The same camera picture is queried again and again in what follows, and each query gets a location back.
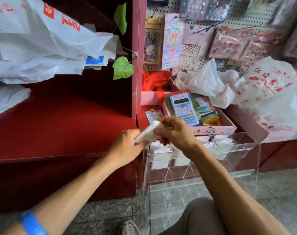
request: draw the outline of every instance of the pants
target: pants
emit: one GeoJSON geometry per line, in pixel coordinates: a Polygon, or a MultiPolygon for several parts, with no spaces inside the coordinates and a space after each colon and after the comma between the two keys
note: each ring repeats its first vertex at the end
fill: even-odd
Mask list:
{"type": "Polygon", "coordinates": [[[181,218],[159,235],[227,235],[212,199],[201,197],[191,201],[181,218]]]}

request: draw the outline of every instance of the red cloth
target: red cloth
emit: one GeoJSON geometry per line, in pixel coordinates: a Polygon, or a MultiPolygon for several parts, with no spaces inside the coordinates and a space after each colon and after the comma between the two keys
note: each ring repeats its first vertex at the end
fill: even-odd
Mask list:
{"type": "Polygon", "coordinates": [[[155,91],[159,100],[159,106],[162,106],[164,100],[163,87],[167,85],[167,82],[170,79],[172,72],[156,71],[148,73],[149,77],[146,73],[146,70],[143,69],[142,91],[155,91]]]}

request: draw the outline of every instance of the wristband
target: wristband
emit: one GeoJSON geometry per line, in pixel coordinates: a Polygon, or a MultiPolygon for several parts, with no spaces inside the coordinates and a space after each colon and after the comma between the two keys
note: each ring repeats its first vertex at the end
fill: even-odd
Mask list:
{"type": "Polygon", "coordinates": [[[22,213],[18,221],[28,235],[49,235],[38,222],[36,214],[32,210],[22,213]]]}

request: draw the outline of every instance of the hand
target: hand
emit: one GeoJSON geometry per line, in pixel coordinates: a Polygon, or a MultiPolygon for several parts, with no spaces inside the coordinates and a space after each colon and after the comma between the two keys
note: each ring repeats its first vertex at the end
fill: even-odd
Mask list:
{"type": "Polygon", "coordinates": [[[105,157],[114,166],[114,170],[132,162],[147,147],[148,141],[134,145],[134,139],[140,132],[140,129],[124,130],[113,142],[105,157]]]}
{"type": "Polygon", "coordinates": [[[166,145],[170,141],[176,148],[183,151],[183,153],[191,149],[195,144],[199,144],[183,119],[164,116],[163,118],[159,118],[158,121],[167,127],[172,127],[172,130],[164,128],[156,128],[154,130],[154,133],[161,137],[160,143],[166,145]]]}

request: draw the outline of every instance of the left hand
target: left hand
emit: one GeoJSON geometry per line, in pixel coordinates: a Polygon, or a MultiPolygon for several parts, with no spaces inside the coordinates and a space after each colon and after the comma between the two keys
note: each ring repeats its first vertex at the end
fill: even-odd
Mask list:
{"type": "Polygon", "coordinates": [[[114,170],[132,162],[147,147],[148,141],[134,145],[134,139],[140,132],[140,129],[124,130],[113,142],[106,153],[106,159],[115,167],[114,170]]]}

